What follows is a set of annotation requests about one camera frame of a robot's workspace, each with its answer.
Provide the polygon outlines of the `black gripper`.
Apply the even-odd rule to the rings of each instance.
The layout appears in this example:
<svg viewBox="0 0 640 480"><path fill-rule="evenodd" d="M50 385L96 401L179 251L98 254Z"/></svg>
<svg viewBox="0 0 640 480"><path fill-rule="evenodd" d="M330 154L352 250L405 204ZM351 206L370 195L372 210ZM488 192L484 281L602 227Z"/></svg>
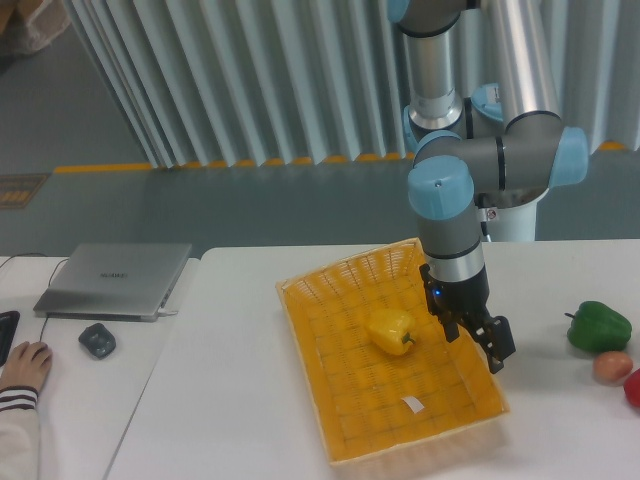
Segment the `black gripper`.
<svg viewBox="0 0 640 480"><path fill-rule="evenodd" d="M486 307L489 298L486 268L468 279L446 282L436 279L430 266L423 264L420 275L428 311L442 325L446 341L457 340L459 325L464 326L486 354L490 373L502 370L504 360L516 351L516 346L508 319L492 317Z"/></svg>

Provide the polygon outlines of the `striped sleeve forearm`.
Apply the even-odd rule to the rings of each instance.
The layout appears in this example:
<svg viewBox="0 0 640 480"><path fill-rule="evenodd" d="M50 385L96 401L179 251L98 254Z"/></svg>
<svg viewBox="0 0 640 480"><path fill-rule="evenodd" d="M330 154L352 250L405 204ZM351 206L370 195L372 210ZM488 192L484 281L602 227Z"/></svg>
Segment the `striped sleeve forearm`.
<svg viewBox="0 0 640 480"><path fill-rule="evenodd" d="M1 478L37 479L40 424L32 387L1 390Z"/></svg>

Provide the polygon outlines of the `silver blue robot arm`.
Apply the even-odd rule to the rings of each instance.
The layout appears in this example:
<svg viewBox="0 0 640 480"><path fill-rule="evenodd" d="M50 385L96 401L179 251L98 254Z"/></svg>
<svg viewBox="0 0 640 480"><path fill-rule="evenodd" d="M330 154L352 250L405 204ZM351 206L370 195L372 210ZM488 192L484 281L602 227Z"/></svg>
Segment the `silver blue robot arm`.
<svg viewBox="0 0 640 480"><path fill-rule="evenodd" d="M455 89L451 33L465 11L489 19L498 62L503 132L478 137L478 108ZM391 1L389 21L405 36L411 102L405 138L415 149L408 199L426 257L427 307L445 338L467 332L491 372L515 351L509 322L486 306L489 286L479 212L487 197L581 182L589 146L560 116L539 6L534 1Z"/></svg>

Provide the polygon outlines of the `person's hand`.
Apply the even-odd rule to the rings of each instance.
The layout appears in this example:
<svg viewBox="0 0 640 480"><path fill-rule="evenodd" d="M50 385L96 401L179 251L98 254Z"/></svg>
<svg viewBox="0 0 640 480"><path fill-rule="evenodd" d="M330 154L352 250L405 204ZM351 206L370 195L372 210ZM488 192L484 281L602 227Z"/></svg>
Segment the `person's hand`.
<svg viewBox="0 0 640 480"><path fill-rule="evenodd" d="M1 390L31 389L39 394L51 370L52 349L44 342L23 342L8 356L1 373Z"/></svg>

